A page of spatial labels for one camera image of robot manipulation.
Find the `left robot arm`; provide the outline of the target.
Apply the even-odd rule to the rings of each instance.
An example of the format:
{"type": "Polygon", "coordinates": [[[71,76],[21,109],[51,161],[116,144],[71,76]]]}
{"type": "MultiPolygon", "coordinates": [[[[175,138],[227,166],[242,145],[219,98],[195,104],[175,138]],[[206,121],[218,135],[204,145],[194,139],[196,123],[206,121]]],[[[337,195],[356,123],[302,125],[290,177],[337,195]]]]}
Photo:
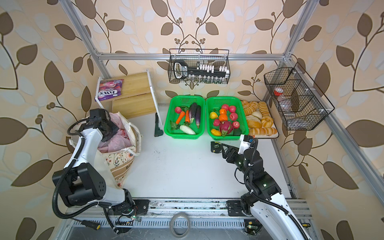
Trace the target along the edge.
{"type": "Polygon", "coordinates": [[[127,172],[141,152],[139,129],[120,113],[93,109],[67,134],[79,139],[64,169],[53,174],[54,214],[73,219],[93,206],[127,217],[143,212],[124,189],[127,172]]]}

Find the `cream canvas tote bag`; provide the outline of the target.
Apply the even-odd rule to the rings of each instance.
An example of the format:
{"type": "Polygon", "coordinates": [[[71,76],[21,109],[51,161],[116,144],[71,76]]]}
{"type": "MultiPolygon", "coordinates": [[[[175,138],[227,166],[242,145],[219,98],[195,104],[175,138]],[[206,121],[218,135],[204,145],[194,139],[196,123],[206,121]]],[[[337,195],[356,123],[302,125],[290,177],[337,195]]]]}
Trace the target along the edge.
{"type": "Polygon", "coordinates": [[[95,150],[90,156],[82,153],[78,160],[85,160],[90,164],[104,161],[105,166],[103,167],[103,170],[109,168],[111,172],[109,178],[114,180],[115,188],[122,189],[127,177],[127,172],[131,167],[134,158],[141,152],[142,136],[139,129],[120,113],[113,114],[113,120],[117,121],[116,125],[118,126],[118,130],[125,131],[125,137],[131,142],[131,146],[109,153],[102,153],[99,150],[95,150]]]}

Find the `pink plastic grocery bag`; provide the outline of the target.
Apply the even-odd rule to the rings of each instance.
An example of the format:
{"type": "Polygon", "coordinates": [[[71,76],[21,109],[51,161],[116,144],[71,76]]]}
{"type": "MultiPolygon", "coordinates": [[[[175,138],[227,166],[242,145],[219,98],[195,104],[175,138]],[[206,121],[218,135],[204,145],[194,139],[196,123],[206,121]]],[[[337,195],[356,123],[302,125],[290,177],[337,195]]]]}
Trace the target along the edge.
{"type": "Polygon", "coordinates": [[[129,135],[118,114],[111,113],[112,122],[119,128],[117,133],[107,142],[100,142],[98,150],[101,153],[112,153],[132,146],[129,135]]]}

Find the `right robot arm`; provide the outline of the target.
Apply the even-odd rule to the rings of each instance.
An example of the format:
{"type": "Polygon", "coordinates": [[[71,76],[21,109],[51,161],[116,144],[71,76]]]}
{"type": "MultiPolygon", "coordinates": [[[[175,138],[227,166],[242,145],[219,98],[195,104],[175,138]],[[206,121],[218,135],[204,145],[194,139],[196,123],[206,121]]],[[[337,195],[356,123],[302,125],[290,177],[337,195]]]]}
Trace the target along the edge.
{"type": "Polygon", "coordinates": [[[241,196],[242,214],[257,219],[274,240],[310,240],[310,235],[289,207],[278,183],[269,175],[258,151],[258,139],[240,136],[239,147],[220,146],[223,158],[243,173],[248,192],[241,196]]]}

